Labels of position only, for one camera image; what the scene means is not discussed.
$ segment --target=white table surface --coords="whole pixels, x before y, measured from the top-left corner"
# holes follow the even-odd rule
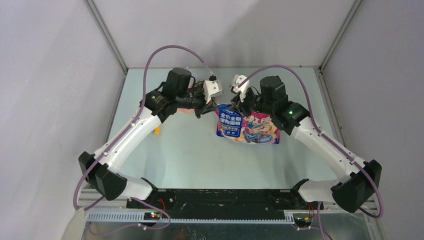
[[[257,68],[213,68],[222,81],[221,103],[234,96],[230,82],[234,75],[248,76]],[[149,69],[147,92],[165,81],[170,68]],[[202,68],[188,68],[197,80],[207,79]],[[326,107],[313,68],[294,68],[305,82],[315,118],[333,135]],[[142,99],[143,69],[130,69],[113,120],[110,138],[135,113]],[[260,79],[278,75],[286,86],[290,100],[306,106],[301,85],[287,70],[268,69],[255,76],[250,85],[259,88]],[[159,135],[149,134],[131,153],[121,172],[144,177],[158,188],[193,189],[290,189],[299,180],[335,179],[320,156],[301,142],[281,133],[280,143],[248,145],[216,136],[218,117],[214,112],[197,119],[194,114],[178,112],[162,125]]]

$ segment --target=robotic arm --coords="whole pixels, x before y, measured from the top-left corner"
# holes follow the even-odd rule
[[[231,84],[231,91],[237,94],[231,100],[234,109],[242,116],[249,116],[251,112],[269,114],[278,129],[322,156],[337,177],[326,181],[303,179],[291,189],[291,192],[305,202],[332,202],[347,212],[356,212],[374,190],[364,174],[339,149],[330,144],[330,141],[364,168],[377,186],[380,181],[381,165],[375,160],[366,162],[353,154],[334,138],[326,135],[319,125],[318,131],[313,125],[309,111],[299,103],[289,101],[285,85],[278,76],[263,78],[260,81],[261,93],[258,94],[248,87],[248,81],[239,88],[239,84],[245,79],[243,75],[236,75]]]
[[[141,111],[139,107],[110,141],[94,151],[94,154],[83,152],[79,156],[83,173],[101,157],[86,181],[104,198],[111,201],[118,196],[126,196],[145,200],[153,190],[152,185],[143,178],[133,178],[120,173],[120,168],[130,153],[151,131],[176,113],[178,108],[194,109],[197,118],[216,109],[215,97],[223,92],[221,82],[194,80],[189,88],[191,78],[195,79],[186,69],[171,70],[165,82],[146,94],[145,106],[140,115],[137,114]]]

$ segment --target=white wall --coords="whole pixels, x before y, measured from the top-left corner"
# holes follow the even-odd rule
[[[382,165],[389,239],[423,223],[424,1],[364,1],[328,68],[348,146]]]
[[[319,65],[354,0],[96,1],[125,63],[144,67],[169,44],[204,56],[211,66]],[[167,50],[156,67],[201,66]]]
[[[122,76],[83,1],[1,1],[1,239],[60,239]]]

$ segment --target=yellow object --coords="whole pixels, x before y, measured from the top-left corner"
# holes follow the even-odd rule
[[[154,129],[154,134],[159,135],[161,133],[161,126],[158,126]]]

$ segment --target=purple cable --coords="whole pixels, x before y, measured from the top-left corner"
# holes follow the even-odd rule
[[[321,134],[322,131],[321,129],[318,127],[317,122],[315,121],[314,118],[314,114],[312,112],[312,106],[311,106],[311,100],[309,99],[309,94],[308,91],[306,90],[306,86],[304,81],[301,79],[301,77],[298,75],[297,72],[295,72],[293,69],[291,69],[288,66],[284,66],[284,65],[280,65],[280,64],[274,64],[274,65],[269,65],[269,66],[264,66],[256,71],[254,71],[252,74],[250,74],[248,77],[246,77],[246,79],[244,81],[242,81],[237,87],[241,87],[243,84],[245,84],[248,80],[250,80],[253,76],[255,76],[256,74],[266,70],[266,69],[270,69],[270,68],[282,68],[285,70],[288,70],[289,72],[291,72],[292,74],[294,74],[294,76],[296,76],[297,80],[299,81],[300,85],[302,86],[303,92],[305,94],[306,97],[306,103],[307,103],[307,108],[309,110],[309,114],[310,114],[310,119],[312,121],[312,125],[315,127],[316,131],[318,132],[318,134]],[[342,153],[344,156],[346,156],[346,158],[352,163],[353,165],[355,165],[359,171],[366,177],[366,179],[369,181],[369,183],[371,184],[377,199],[378,199],[378,205],[380,206],[380,211],[377,215],[373,215],[367,211],[365,211],[362,207],[359,208],[364,214],[366,214],[367,216],[371,217],[371,218],[381,218],[384,214],[384,207],[383,207],[383,200],[382,200],[382,196],[380,194],[379,188],[377,187],[376,183],[373,181],[373,179],[371,178],[371,176],[358,164],[354,161],[354,158],[351,157],[347,152],[345,152],[338,144],[336,144],[333,140],[331,140],[327,135],[325,134],[321,134],[321,136],[327,140],[327,142],[329,142],[332,146],[334,146],[340,153]],[[324,230],[322,228],[321,225],[321,221],[320,221],[320,206],[321,206],[322,202],[319,203],[318,206],[318,221],[319,221],[319,229],[321,231],[321,235],[323,237],[323,239],[325,239],[324,237]]]
[[[296,224],[294,224],[294,225],[292,225],[294,228],[296,228],[296,229],[298,229],[298,230],[311,230],[311,229],[315,229],[315,230],[319,230],[320,231],[320,229],[318,228],[318,227],[315,227],[315,226],[311,226],[310,228],[309,227],[298,227]],[[333,240],[333,238],[330,236],[330,234],[328,233],[328,232],[326,232],[326,231],[324,231],[324,230],[322,230],[324,233],[325,233],[325,235],[327,235],[327,237],[330,239],[330,240]]]
[[[108,236],[108,235],[114,234],[114,233],[116,233],[116,232],[119,232],[119,231],[121,231],[122,229],[126,229],[126,228],[129,228],[129,227],[143,227],[143,228],[146,228],[146,229],[159,230],[159,229],[164,229],[164,228],[168,227],[168,226],[171,224],[171,217],[170,217],[170,216],[169,216],[169,214],[168,214],[168,213],[166,213],[164,210],[159,209],[159,208],[157,208],[157,207],[155,207],[155,206],[153,206],[153,205],[150,205],[150,204],[148,204],[147,202],[145,202],[145,201],[143,201],[143,200],[140,200],[140,199],[138,199],[138,198],[132,197],[132,199],[133,199],[133,200],[136,200],[137,202],[139,202],[139,203],[143,204],[143,205],[144,205],[144,206],[146,206],[146,207],[149,207],[149,208],[151,208],[151,209],[154,209],[154,210],[156,210],[156,211],[161,212],[162,214],[164,214],[164,215],[166,216],[166,218],[168,218],[168,222],[167,222],[165,225],[163,225],[163,226],[159,226],[159,227],[146,226],[146,225],[143,225],[143,224],[141,224],[141,223],[131,223],[131,224],[128,224],[128,225],[122,226],[122,227],[120,227],[120,228],[117,228],[117,229],[115,229],[115,230],[113,230],[113,231],[107,232],[107,233],[95,233],[95,232],[93,232],[93,231],[91,230],[90,226],[88,226],[87,228],[88,228],[88,231],[90,232],[90,234],[92,234],[92,235],[94,235],[94,236],[96,236],[96,237],[104,237],[104,236]]]
[[[149,65],[150,62],[152,61],[153,57],[159,53],[162,50],[165,49],[181,49],[181,50],[185,50],[191,54],[193,54],[194,56],[196,56],[196,58],[198,58],[200,60],[200,62],[203,64],[203,66],[206,68],[206,70],[208,71],[209,75],[213,75],[214,73],[212,72],[212,70],[209,68],[209,66],[205,63],[205,60],[203,60],[202,57],[200,57],[197,53],[195,53],[193,50],[190,50],[186,47],[183,46],[179,46],[179,45],[167,45],[167,46],[163,46],[159,49],[157,49],[156,51],[154,51],[150,57],[147,60],[146,66],[144,68],[144,74],[143,74],[143,94],[142,94],[142,101],[141,101],[141,105],[140,105],[140,109],[138,110],[137,114],[135,115],[135,118],[131,121],[131,124],[135,123],[138,118],[140,117],[140,115],[143,112],[143,108],[145,106],[145,102],[146,102],[146,79],[147,79],[147,70],[149,69]],[[128,126],[126,126],[126,128],[110,143],[110,145],[108,147],[106,147],[106,149],[103,151],[104,153],[109,152],[109,150],[111,148],[113,148],[116,143],[121,140],[121,138],[131,129],[131,124],[129,124]],[[87,168],[87,170],[84,172],[84,174],[82,175],[82,177],[79,179],[78,184],[76,185],[75,191],[73,192],[73,208],[75,210],[80,209],[80,207],[78,206],[78,193],[80,191],[81,186],[83,185],[84,180],[86,179],[86,177],[89,175],[89,173],[93,170],[93,168],[96,166],[96,164],[98,162],[100,162],[100,160],[104,157],[103,154],[99,155],[98,158],[90,165],[90,167]],[[90,206],[84,208],[84,210],[89,210],[92,207],[94,207],[98,202],[100,202],[103,199],[103,197],[100,197],[99,199],[97,199],[93,204],[91,204]]]

